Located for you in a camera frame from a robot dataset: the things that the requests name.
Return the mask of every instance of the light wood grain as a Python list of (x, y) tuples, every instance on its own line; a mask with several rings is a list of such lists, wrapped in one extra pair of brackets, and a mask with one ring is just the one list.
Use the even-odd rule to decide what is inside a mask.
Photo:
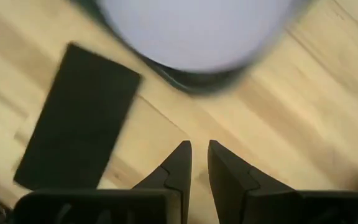
[(189, 139), (189, 223), (217, 223), (206, 163), (217, 139), (296, 189), (358, 189), (358, 1), (314, 2), (234, 88), (190, 97), (68, 1), (0, 0), (0, 199), (8, 205), (28, 192), (12, 177), (71, 41), (145, 78), (99, 188), (131, 188)]

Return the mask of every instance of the black rectangular pad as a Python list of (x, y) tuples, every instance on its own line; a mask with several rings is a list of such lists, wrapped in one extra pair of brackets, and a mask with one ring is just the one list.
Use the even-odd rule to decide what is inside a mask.
[(139, 83), (70, 44), (14, 180), (31, 190), (96, 188)]

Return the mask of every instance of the wooden floor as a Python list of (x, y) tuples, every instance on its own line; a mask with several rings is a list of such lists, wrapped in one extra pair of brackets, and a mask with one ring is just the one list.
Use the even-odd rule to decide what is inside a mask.
[(145, 77), (100, 188), (131, 188), (184, 139), (193, 145), (189, 223), (217, 223), (206, 165), (217, 139), (296, 189), (358, 189), (358, 1), (316, 1), (238, 85), (211, 97), (176, 91), (64, 0), (0, 0), (0, 199), (66, 44)]

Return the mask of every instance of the white round object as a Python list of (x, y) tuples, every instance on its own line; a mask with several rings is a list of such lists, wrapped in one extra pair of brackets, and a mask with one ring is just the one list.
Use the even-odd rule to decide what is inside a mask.
[(241, 66), (283, 28), (297, 0), (98, 0), (136, 51), (187, 72)]

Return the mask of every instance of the black mat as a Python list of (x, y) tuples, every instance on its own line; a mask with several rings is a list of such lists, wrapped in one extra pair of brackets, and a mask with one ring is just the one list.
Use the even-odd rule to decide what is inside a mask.
[(139, 83), (69, 45), (14, 180), (31, 190), (96, 188)]

